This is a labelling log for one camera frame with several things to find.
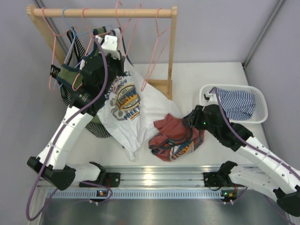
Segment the red tank top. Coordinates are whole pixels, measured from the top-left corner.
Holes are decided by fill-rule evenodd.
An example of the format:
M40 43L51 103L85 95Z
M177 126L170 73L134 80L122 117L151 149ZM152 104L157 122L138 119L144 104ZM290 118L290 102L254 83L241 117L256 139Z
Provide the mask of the red tank top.
M164 119L154 122L158 133L153 136L148 147L151 153L165 162L195 151L204 142L204 130L190 127L188 118L175 118L167 114Z

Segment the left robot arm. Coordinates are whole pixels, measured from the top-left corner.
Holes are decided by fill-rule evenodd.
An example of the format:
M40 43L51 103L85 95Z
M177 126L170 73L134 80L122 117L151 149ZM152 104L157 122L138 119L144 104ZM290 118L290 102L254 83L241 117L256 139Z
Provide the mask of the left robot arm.
M113 81L122 76L124 58L120 52L100 53L84 57L82 62L82 86L74 92L63 120L44 150L27 161L39 177L59 190L77 182L97 187L106 180L106 169L100 164L67 165L66 160L86 125L104 107Z

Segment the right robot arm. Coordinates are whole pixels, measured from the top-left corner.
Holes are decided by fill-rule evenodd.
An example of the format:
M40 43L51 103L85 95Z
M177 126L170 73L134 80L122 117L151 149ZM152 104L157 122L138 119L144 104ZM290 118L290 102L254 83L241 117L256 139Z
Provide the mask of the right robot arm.
M234 162L220 167L219 181L224 186L232 183L249 187L274 200L286 213L300 215L300 172L266 148L245 126L230 122L216 104L197 105L187 116L189 125L206 130L223 146L247 158L263 171L257 174Z

